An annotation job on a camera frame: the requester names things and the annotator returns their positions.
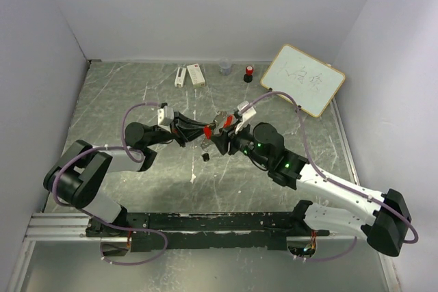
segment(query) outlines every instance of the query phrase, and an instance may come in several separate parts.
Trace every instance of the white wall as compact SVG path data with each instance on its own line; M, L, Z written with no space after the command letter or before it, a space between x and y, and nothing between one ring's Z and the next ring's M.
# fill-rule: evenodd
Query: white wall
M59 157L86 61L54 0L0 0L0 291L44 174Z
M333 62L366 0L57 0L89 59Z
M337 56L337 100L363 185L401 191L420 233L396 259L404 291L438 276L438 0L368 0Z

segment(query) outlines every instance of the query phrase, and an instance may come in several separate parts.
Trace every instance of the transparent container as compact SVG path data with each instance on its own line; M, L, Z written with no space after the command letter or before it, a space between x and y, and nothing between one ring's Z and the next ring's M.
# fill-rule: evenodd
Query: transparent container
M223 57L219 59L219 69L223 75L229 75L231 73L231 62L228 58Z

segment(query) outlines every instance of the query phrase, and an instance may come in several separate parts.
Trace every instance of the whiteboard wooden frame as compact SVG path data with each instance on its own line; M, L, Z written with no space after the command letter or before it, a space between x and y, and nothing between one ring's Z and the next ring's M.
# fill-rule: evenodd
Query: whiteboard wooden frame
M330 102L331 102L331 100L333 99L333 97L335 97L337 91L340 89L340 87L341 87L342 84L344 83L344 81L345 81L345 79L346 79L346 76L345 76L345 74L344 74L343 72L341 72L341 71L339 71L339 70L336 70L335 68L332 68L330 65L328 65L328 64L326 64L326 63L324 63L324 62L321 62L321 61L318 60L317 58L314 58L313 56L310 56L309 54L305 53L304 51L301 51L300 49L298 49L298 48L292 46L291 44L284 44L284 45L281 47L281 49L280 49L280 51L278 52L278 54L276 54L275 58L272 60L272 62L271 62L271 64L269 65L268 69L267 69L267 70L265 71L265 73L263 74L263 77L260 79L260 84L261 84L262 87L264 87L264 88L266 88L266 89L270 89L270 88L271 88L271 87L268 87L268 86L266 86L266 85L263 84L263 79L264 79L264 77L266 76L266 74L269 72L269 70L271 69L271 66L273 65L273 63L275 62L275 60L277 59L277 57L280 55L281 51L282 51L285 47L291 47L291 48L293 48L294 50L299 51L299 52L302 53L303 55L306 55L307 57L309 57L309 58L311 58L311 59L314 59L314 60L317 61L318 63L321 63L322 65L326 66L327 68L330 68L330 69L334 70L335 72L338 72L340 75L342 75L342 81L341 81L341 83L339 84L339 86L337 87L337 89L335 90L335 92L333 93L333 95L331 95L330 99L327 101L327 104L322 108L322 111L321 111L318 115L314 115L314 114L312 114L312 113L309 113L309 112L306 111L305 109L302 109L304 112L306 112L306 113L309 114L310 116L313 116L314 118L319 118L319 117L324 113L325 109L326 109L327 106L330 104ZM291 101L290 101L288 98L286 98L286 97L284 97L284 96L281 96L281 95L279 95L279 96L280 96L281 98L287 100L289 103L291 103Z

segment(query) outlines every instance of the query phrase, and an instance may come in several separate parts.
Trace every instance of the marble tabletop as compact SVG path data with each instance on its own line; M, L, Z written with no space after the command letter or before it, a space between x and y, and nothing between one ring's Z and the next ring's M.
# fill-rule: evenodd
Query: marble tabletop
M75 140L94 145L120 145L120 124L125 110L146 101L167 102L189 118L211 122L217 111L233 111L244 100L266 92L259 81L267 64L253 64L254 80L245 83L246 65L235 64L229 76L217 64L201 64L207 85L194 89L187 76L185 86L174 86L178 65L163 63L92 62L71 120L65 149ZM269 122L285 138L286 148L305 155L299 122L290 103L273 96L256 106L251 124ZM127 123L157 123L156 108L134 109ZM333 104L319 118L304 115L311 154L326 171L352 181ZM202 138L180 148L176 142L160 144L155 163L146 172L108 174L101 191L132 212L291 211L301 200L327 204L316 195L273 183L244 155L222 156L208 148L210 160L201 155ZM45 212L72 212L58 207L51 195Z

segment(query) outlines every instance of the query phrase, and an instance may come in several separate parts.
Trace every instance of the gray floor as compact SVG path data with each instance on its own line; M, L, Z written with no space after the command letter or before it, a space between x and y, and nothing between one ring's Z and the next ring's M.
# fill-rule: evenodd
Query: gray floor
M338 254L350 243L321 240L318 254ZM148 256L130 254L123 261ZM99 257L99 242L38 242L21 291L388 291L377 252L365 241L330 263L303 264L287 252L261 248L169 250L135 267L108 265Z
M201 64L207 85L195 90L186 77L184 88L174 84L177 64L92 63L72 119L66 148L83 139L95 145L120 145L120 121L136 103L167 102L190 118L211 122L218 110L232 111L243 100L266 92L259 80L268 65L255 65L254 81L242 79L246 65L234 65L224 77L215 64ZM260 102L253 123L269 122L285 137L290 150L304 155L299 123L292 105L279 97ZM334 175L351 181L332 106L320 118L305 115L311 154ZM156 109L141 107L128 122L156 124ZM211 160L201 159L199 138L186 148L176 143L155 146L158 156L144 173L108 174L101 190L129 211L291 211L300 199L324 202L315 195L279 187L243 155L221 156L209 148ZM71 212L49 196L45 212Z

